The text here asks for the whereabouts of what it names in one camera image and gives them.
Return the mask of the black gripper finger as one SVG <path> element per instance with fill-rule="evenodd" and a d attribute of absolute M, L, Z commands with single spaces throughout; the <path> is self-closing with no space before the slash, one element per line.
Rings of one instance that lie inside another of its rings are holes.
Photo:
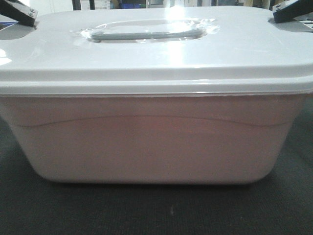
<path fill-rule="evenodd" d="M 285 0 L 273 6 L 274 22 L 285 23 L 292 19 L 307 15 L 313 11 L 312 0 Z"/>
<path fill-rule="evenodd" d="M 34 26 L 38 10 L 19 0 L 0 0 L 0 14 L 25 26 Z"/>

